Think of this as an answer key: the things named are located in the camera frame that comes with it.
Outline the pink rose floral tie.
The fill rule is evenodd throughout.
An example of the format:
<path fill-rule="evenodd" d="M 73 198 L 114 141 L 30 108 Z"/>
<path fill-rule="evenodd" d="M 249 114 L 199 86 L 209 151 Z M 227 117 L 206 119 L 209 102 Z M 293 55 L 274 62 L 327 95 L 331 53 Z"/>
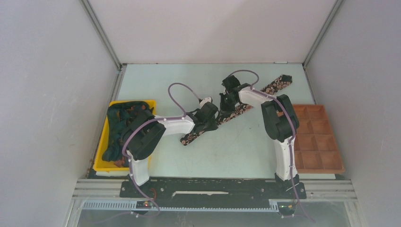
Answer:
<path fill-rule="evenodd" d="M 263 87 L 260 91 L 268 94 L 268 95 L 275 95 L 277 92 L 283 90 L 284 88 L 290 86 L 293 82 L 293 78 L 290 75 L 282 74 L 276 79 L 274 79 L 270 84 Z M 249 104 L 242 104 L 235 106 L 234 111 L 230 112 L 221 112 L 217 115 L 217 119 L 213 126 L 217 126 L 217 129 L 220 125 L 239 117 L 240 115 L 250 111 L 253 106 Z M 199 136 L 208 132 L 207 130 L 201 130 L 200 132 L 190 132 L 185 134 L 181 139 L 180 142 L 182 145 L 187 146 L 193 141 L 195 141 Z"/>

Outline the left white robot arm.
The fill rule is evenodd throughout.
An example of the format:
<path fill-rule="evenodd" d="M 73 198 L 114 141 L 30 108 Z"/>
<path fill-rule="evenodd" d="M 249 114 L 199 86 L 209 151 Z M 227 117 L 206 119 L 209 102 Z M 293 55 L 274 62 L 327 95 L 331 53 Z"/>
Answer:
<path fill-rule="evenodd" d="M 122 154 L 128 159 L 131 191 L 138 197 L 149 192 L 148 159 L 163 136 L 214 131 L 218 107 L 210 101 L 185 116 L 161 117 L 142 111 L 122 133 Z"/>

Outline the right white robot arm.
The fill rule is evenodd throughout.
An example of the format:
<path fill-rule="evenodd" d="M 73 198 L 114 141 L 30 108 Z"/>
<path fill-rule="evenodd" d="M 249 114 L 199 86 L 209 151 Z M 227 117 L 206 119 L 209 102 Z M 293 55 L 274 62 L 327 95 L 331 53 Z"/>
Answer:
<path fill-rule="evenodd" d="M 234 111 L 237 104 L 247 104 L 261 110 L 266 133 L 275 146 L 275 176 L 281 180 L 275 184 L 275 192 L 282 198 L 291 195 L 294 186 L 290 180 L 297 175 L 294 146 L 299 120 L 289 97 L 269 95 L 247 84 L 225 90 L 219 95 L 221 111 Z"/>

